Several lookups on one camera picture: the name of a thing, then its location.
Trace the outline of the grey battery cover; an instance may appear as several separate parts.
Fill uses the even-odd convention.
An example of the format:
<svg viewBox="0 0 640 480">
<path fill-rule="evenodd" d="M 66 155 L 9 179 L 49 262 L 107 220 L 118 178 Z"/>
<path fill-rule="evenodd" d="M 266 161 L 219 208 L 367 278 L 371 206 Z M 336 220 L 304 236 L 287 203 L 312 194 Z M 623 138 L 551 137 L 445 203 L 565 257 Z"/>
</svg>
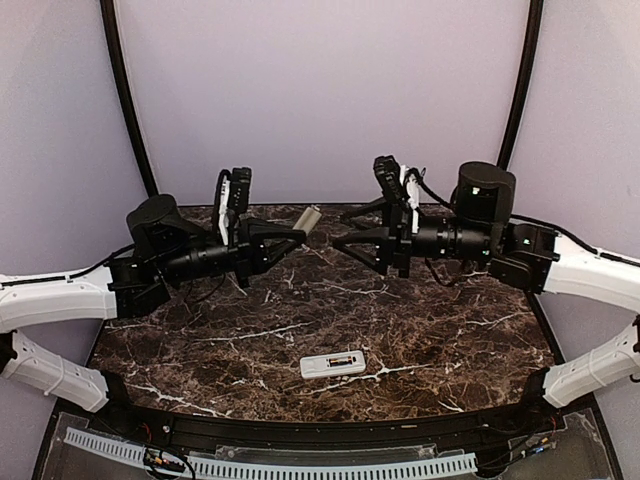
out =
<svg viewBox="0 0 640 480">
<path fill-rule="evenodd" d="M 309 235 L 321 217 L 322 213 L 320 209 L 317 206 L 311 205 L 303 211 L 294 224 L 293 229 L 303 231 L 306 235 Z"/>
</svg>

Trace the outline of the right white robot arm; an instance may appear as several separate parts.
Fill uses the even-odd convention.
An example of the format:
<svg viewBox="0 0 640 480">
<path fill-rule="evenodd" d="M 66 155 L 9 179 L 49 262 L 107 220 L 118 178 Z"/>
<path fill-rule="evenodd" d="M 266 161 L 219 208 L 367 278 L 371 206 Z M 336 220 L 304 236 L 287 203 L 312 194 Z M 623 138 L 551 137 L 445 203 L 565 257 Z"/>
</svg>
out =
<svg viewBox="0 0 640 480">
<path fill-rule="evenodd" d="M 527 293 L 568 294 L 639 311 L 639 262 L 592 247 L 550 223 L 512 212 L 516 178 L 497 165 L 469 161 L 458 180 L 447 216 L 427 216 L 419 194 L 423 174 L 391 156 L 374 161 L 381 198 L 346 218 L 381 212 L 375 228 L 333 241 L 335 249 L 384 275 L 406 278 L 413 258 L 427 263 L 454 259 L 476 264 L 498 281 Z"/>
</svg>

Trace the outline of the white remote control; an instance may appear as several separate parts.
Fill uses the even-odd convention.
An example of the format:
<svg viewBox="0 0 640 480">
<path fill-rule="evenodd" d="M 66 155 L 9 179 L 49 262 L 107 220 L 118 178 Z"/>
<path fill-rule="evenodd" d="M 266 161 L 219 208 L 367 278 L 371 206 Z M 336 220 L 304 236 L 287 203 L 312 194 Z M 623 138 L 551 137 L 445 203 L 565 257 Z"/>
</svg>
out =
<svg viewBox="0 0 640 480">
<path fill-rule="evenodd" d="M 299 361 L 303 379 L 329 378 L 362 373 L 366 360 L 360 350 L 303 357 Z"/>
</svg>

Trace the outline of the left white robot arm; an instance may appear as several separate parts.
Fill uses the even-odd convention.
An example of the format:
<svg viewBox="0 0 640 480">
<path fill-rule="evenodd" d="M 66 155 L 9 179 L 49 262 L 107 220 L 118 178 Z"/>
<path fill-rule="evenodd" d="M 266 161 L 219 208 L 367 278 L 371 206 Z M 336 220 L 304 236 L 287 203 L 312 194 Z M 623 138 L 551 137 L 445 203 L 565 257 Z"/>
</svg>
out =
<svg viewBox="0 0 640 480">
<path fill-rule="evenodd" d="M 133 243 L 84 270 L 1 278 L 1 375 L 65 399 L 120 436 L 141 427 L 116 374 L 88 369 L 30 340 L 23 328 L 76 319 L 133 319 L 153 313 L 171 288 L 232 273 L 242 287 L 301 246 L 320 213 L 309 207 L 293 227 L 245 217 L 244 201 L 223 206 L 206 230 L 186 220 L 168 194 L 144 201 L 126 218 Z"/>
</svg>

